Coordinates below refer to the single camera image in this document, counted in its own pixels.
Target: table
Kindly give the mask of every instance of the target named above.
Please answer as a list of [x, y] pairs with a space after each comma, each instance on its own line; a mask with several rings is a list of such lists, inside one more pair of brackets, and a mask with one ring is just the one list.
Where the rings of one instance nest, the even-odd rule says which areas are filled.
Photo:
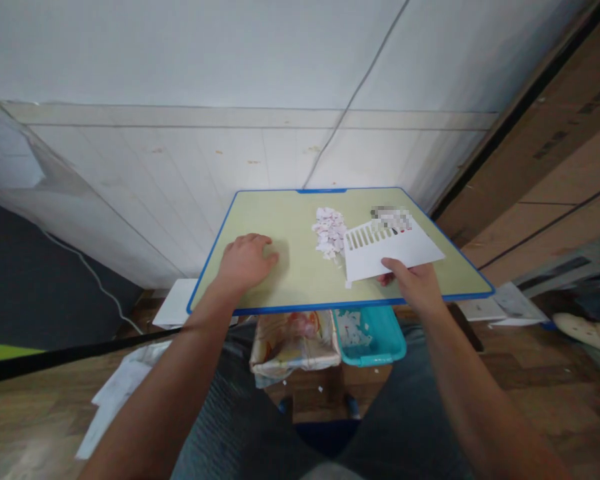
[[265, 252], [278, 251], [280, 260], [262, 284], [244, 295], [234, 315], [404, 303], [395, 282], [382, 287], [376, 280], [367, 279], [354, 282], [347, 289], [344, 259], [338, 268], [315, 250], [317, 236], [311, 226], [318, 207], [341, 212], [345, 224], [352, 228], [368, 222], [371, 208], [378, 205], [406, 207], [444, 252], [446, 258], [434, 263], [444, 300], [486, 298], [493, 294], [493, 286], [401, 188], [239, 191], [200, 274], [188, 312], [215, 278], [226, 244], [250, 232], [270, 236], [273, 244]]

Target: right hand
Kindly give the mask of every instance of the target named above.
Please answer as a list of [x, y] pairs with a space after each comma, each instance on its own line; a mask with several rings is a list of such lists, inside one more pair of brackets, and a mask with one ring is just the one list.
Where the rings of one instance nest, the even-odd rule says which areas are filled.
[[400, 260], [391, 258], [383, 258], [382, 264], [392, 273], [380, 275], [380, 284], [384, 287], [396, 278], [400, 293], [416, 313], [436, 314], [447, 310], [432, 264], [425, 263], [406, 268]]

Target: white shoe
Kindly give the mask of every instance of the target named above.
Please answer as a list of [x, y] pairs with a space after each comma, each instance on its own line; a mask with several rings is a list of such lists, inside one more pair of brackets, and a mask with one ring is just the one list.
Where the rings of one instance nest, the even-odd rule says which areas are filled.
[[570, 313], [556, 313], [553, 322], [568, 336], [600, 350], [600, 322], [590, 322]]

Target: left hand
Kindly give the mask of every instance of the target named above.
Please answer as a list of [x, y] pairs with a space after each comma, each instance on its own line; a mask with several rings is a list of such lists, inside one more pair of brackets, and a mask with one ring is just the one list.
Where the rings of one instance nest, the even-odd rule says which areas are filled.
[[271, 238], [257, 233], [236, 238], [225, 248], [216, 281], [240, 294], [258, 285], [278, 263], [278, 253], [263, 256], [265, 245], [270, 244]]

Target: teal plastic basket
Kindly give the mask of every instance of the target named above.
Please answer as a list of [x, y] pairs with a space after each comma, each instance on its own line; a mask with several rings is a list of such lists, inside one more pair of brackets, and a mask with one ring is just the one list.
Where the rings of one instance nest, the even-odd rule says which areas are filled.
[[[390, 306], [336, 309], [331, 312], [338, 332], [338, 345], [342, 352], [342, 360], [345, 363], [356, 367], [386, 365], [400, 360], [407, 354], [407, 342], [405, 342], [398, 320]], [[360, 312], [360, 330], [373, 338], [369, 345], [342, 346], [337, 322], [339, 312]], [[364, 327], [365, 324], [369, 326], [368, 330]]]

